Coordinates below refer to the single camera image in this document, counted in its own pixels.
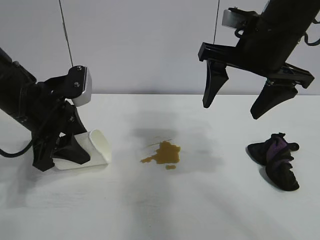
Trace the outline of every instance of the wire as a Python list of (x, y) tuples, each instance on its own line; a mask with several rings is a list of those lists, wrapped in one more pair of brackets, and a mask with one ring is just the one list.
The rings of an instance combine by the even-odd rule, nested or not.
[(213, 44), (215, 44), (215, 41), (216, 41), (216, 33), (217, 33), (217, 24), (218, 24), (219, 8), (220, 8), (220, 0), (218, 0), (218, 8), (217, 8), (217, 10), (216, 10), (216, 19), (215, 19), (215, 27), (214, 27)]
[(308, 45), (308, 46), (318, 46), (320, 45), (320, 38), (318, 41), (315, 42), (309, 42), (309, 36), (307, 33), (304, 34), (304, 42)]
[(72, 61), (72, 56), (71, 56), (71, 49), (70, 49), (70, 44), (69, 44), (69, 39), (68, 39), (68, 33), (67, 33), (67, 28), (66, 28), (64, 12), (62, 11), (61, 0), (59, 0), (59, 6), (60, 6), (61, 17), (62, 17), (62, 25), (63, 25), (64, 36), (65, 36), (66, 44), (68, 45), (68, 51), (69, 51), (71, 66), (74, 67), (74, 62)]
[(57, 104), (56, 106), (54, 106), (54, 108), (52, 108), (52, 110), (49, 112), (49, 114), (46, 116), (46, 118), (44, 119), (44, 121), (42, 122), (42, 124), (40, 125), (37, 133), (33, 136), (33, 138), (31, 139), (31, 141), (28, 143), (28, 145), (22, 149), (21, 151), (18, 151), (16, 153), (8, 153), (4, 150), (2, 150), (0, 148), (0, 155), (6, 157), (6, 158), (16, 158), (19, 157), (23, 154), (25, 154), (31, 147), (32, 145), (35, 143), (35, 141), (37, 140), (37, 137), (41, 134), (43, 128), (46, 126), (46, 124), (48, 123), (49, 119), (52, 117), (52, 114), (62, 105), (64, 104), (64, 102), (61, 102), (60, 104)]

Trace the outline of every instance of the gray wall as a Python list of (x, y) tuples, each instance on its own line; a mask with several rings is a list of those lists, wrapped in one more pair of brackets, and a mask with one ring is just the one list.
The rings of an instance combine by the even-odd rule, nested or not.
[[(232, 29), (221, 26), (223, 10), (262, 11), (266, 0), (221, 0), (216, 43), (234, 46)], [(212, 42), (217, 0), (63, 0), (76, 65), (89, 66), (95, 93), (202, 94), (206, 65), (197, 54)], [(320, 27), (312, 26), (310, 40)], [(58, 0), (11, 0), (0, 7), (0, 47), (39, 81), (70, 67)], [(303, 41), (288, 62), (320, 78), (320, 48)], [(221, 94), (257, 94), (265, 79), (228, 68)], [(300, 94), (319, 95), (320, 81)]]

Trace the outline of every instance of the spilled liquid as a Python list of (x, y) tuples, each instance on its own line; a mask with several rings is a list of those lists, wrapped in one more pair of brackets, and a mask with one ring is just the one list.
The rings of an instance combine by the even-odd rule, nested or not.
[(152, 160), (155, 160), (156, 164), (170, 164), (165, 166), (167, 170), (175, 169), (176, 165), (171, 164), (177, 164), (180, 161), (180, 149), (179, 146), (172, 145), (168, 141), (160, 142), (159, 149), (155, 151), (156, 154), (142, 159), (141, 163), (150, 163)]

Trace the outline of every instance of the white table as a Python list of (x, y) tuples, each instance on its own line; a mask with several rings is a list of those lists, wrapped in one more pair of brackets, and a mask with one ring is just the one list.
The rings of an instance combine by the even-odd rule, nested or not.
[[(112, 144), (113, 162), (40, 172), (32, 151), (0, 159), (2, 240), (315, 240), (320, 236), (320, 96), (298, 96), (253, 120), (257, 96), (103, 95), (79, 108)], [(0, 146), (14, 152), (29, 132), (0, 114)], [(246, 154), (272, 133), (298, 142), (295, 192), (281, 191)], [(141, 163), (172, 139), (174, 170)]]

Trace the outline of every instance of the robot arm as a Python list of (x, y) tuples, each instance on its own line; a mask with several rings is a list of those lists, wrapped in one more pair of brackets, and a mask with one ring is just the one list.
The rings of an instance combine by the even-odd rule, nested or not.
[(229, 8), (222, 25), (234, 28), (239, 38), (236, 47), (203, 43), (198, 57), (207, 62), (207, 79), (203, 106), (208, 108), (220, 88), (229, 79), (226, 67), (250, 71), (267, 78), (251, 108), (258, 119), (274, 106), (294, 98), (296, 85), (308, 88), (314, 77), (310, 72), (286, 63), (300, 39), (305, 36), (320, 10), (318, 0), (270, 0), (261, 15), (255, 11)]
[(75, 139), (75, 135), (87, 132), (77, 112), (77, 107), (91, 100), (92, 80), (87, 67), (75, 66), (67, 75), (37, 83), (0, 48), (0, 85), (0, 109), (32, 135), (22, 151), (7, 153), (0, 149), (1, 155), (15, 158), (33, 147), (33, 166), (41, 171), (55, 165), (53, 158), (80, 165), (90, 161), (90, 155)]

